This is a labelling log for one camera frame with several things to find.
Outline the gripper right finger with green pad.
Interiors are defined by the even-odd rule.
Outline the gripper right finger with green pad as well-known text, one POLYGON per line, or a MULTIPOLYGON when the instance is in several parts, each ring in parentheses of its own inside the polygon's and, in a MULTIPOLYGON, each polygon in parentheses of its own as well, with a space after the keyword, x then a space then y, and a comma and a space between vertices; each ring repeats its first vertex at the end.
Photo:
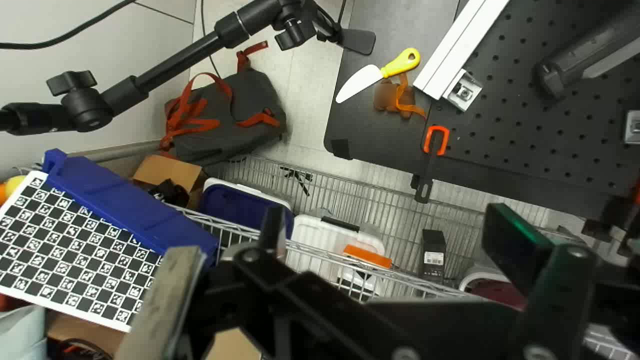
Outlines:
POLYGON ((482 248, 525 296, 510 352, 520 360, 580 360, 593 301, 595 257, 553 245, 506 204, 488 204, 482 248))

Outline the gripper left finger with grey pad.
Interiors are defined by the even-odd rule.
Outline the gripper left finger with grey pad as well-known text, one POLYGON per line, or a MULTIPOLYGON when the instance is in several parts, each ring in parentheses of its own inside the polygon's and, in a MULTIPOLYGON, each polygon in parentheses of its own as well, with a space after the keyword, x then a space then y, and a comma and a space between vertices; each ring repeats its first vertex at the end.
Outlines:
POLYGON ((114 360, 193 360, 184 323, 204 261, 205 255, 195 247, 163 255, 114 360))

